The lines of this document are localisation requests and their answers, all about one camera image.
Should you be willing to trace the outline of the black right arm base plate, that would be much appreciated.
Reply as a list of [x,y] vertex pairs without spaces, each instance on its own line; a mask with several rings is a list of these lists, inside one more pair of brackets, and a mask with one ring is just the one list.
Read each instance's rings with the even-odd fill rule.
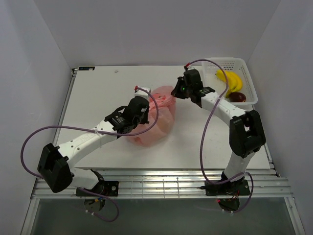
[[205,190],[205,194],[207,196],[231,196],[234,194],[239,196],[250,195],[248,181],[245,179],[241,179],[235,182],[227,182],[221,185],[214,185],[205,182],[204,186],[201,186],[200,189]]

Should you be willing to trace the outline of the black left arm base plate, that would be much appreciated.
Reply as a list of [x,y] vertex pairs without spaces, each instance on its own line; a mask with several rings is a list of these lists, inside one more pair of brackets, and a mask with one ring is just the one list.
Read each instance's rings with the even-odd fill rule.
[[90,192],[92,192],[92,193],[97,193],[97,194],[110,197],[110,196],[117,196],[118,190],[119,190],[118,181],[104,181],[104,182],[100,182],[96,184],[96,186],[93,187],[92,189],[87,189],[86,190],[87,192],[77,189],[75,195],[81,196],[81,197],[93,196],[93,194],[90,194]]

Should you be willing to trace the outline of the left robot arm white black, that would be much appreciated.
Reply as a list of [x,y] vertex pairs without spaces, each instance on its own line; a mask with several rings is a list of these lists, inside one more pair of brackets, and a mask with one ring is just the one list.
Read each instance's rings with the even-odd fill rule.
[[117,108],[105,117],[92,132],[86,132],[68,142],[54,146],[47,144],[41,154],[37,170],[54,193],[69,186],[84,188],[92,195],[105,195],[103,177],[92,169],[83,170],[75,165],[101,146],[132,132],[139,124],[148,123],[149,101],[135,96],[128,106]]

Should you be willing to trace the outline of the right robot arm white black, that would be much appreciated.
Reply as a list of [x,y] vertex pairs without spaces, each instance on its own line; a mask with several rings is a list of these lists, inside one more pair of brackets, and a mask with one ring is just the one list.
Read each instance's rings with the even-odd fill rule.
[[261,147],[266,137],[257,111],[245,111],[234,106],[211,87],[204,87],[198,70],[186,70],[178,77],[171,95],[179,99],[190,99],[192,103],[210,112],[207,121],[217,116],[229,128],[229,146],[232,150],[227,167],[219,181],[206,179],[208,184],[221,187],[226,194],[233,194],[246,174],[246,168]]

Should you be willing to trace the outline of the pink plastic bag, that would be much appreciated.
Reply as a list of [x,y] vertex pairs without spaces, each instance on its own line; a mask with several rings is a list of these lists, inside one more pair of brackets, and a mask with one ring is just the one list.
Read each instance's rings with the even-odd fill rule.
[[128,141],[139,146],[152,146],[165,138],[172,130],[176,115],[176,98],[171,95],[173,86],[161,86],[151,92],[155,101],[149,98],[148,124],[138,125],[132,133],[149,131],[128,137]]

